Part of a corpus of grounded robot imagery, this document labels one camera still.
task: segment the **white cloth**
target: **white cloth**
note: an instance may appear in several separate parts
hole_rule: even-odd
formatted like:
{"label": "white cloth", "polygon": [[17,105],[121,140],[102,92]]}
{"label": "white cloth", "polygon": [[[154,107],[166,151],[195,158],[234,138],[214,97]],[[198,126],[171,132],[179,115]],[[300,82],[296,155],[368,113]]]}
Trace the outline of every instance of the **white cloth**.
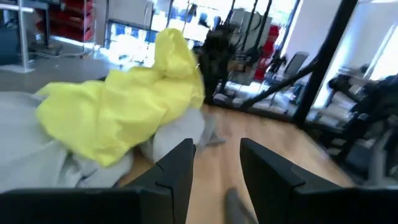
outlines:
{"label": "white cloth", "polygon": [[72,154],[36,119],[43,98],[0,92],[0,192],[50,187],[112,187],[130,171],[129,152],[113,166]]}

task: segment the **black chair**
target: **black chair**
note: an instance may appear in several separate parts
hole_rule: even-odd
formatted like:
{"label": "black chair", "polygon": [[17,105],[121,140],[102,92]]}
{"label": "black chair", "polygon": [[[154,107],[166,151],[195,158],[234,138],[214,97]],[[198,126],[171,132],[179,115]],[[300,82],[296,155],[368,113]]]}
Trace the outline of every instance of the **black chair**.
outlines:
{"label": "black chair", "polygon": [[290,78],[291,76],[296,75],[304,64],[308,55],[309,54],[307,52],[297,52],[290,60],[289,64],[287,64],[283,74],[283,78],[281,80],[278,80],[277,73],[267,73],[265,81],[269,85],[275,85],[279,84],[282,80],[285,80],[286,78]]}

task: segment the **wooden floor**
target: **wooden floor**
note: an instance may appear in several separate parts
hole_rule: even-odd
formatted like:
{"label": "wooden floor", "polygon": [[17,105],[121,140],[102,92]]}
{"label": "wooden floor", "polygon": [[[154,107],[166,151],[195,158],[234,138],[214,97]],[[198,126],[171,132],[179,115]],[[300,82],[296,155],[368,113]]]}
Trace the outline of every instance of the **wooden floor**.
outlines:
{"label": "wooden floor", "polygon": [[[352,182],[328,156],[301,130],[271,119],[204,106],[216,117],[218,133],[226,143],[197,152],[194,162],[193,184],[187,223],[224,223],[224,195],[236,187],[252,210],[239,161],[239,142],[243,137],[262,144],[288,160],[340,186]],[[121,183],[130,182],[150,167],[142,156],[134,158],[131,173]]]}

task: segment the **yellow jacket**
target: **yellow jacket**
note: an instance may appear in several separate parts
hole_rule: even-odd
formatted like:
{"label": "yellow jacket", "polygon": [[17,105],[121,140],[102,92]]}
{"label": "yellow jacket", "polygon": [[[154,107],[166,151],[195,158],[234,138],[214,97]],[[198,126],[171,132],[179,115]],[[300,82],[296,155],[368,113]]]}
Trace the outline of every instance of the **yellow jacket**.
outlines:
{"label": "yellow jacket", "polygon": [[203,103],[203,84],[182,33],[157,34],[155,64],[110,71],[105,82],[49,83],[37,117],[49,135],[103,166],[146,141],[157,128]]}

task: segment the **gray fabric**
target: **gray fabric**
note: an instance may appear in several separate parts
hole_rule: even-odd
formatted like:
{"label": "gray fabric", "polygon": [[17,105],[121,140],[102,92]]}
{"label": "gray fabric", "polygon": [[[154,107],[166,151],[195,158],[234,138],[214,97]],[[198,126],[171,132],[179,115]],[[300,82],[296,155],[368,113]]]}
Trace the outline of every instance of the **gray fabric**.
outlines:
{"label": "gray fabric", "polygon": [[192,138],[197,149],[225,142],[215,133],[215,128],[211,115],[188,108],[181,117],[161,126],[149,140],[140,144],[140,149],[148,160],[157,162],[186,138]]}
{"label": "gray fabric", "polygon": [[216,132],[216,120],[214,117],[208,113],[203,113],[203,118],[205,119],[205,129],[203,130],[200,141],[197,144],[197,148],[203,149],[206,146],[224,143],[225,139],[219,137]]}
{"label": "gray fabric", "polygon": [[0,192],[22,188],[112,187],[129,172],[132,154],[107,168],[72,154],[35,117],[43,98],[0,92]]}

